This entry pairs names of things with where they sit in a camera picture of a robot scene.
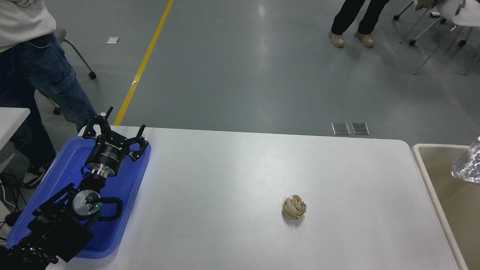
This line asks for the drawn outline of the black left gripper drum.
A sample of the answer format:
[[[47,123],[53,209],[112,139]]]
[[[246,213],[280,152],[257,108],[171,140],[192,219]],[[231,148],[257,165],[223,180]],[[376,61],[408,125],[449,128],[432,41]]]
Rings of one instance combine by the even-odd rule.
[[[108,176],[116,176],[121,168],[130,147],[126,143],[127,137],[116,132],[101,134],[96,137],[94,148],[86,159],[85,166],[93,170],[97,165],[108,167]]]

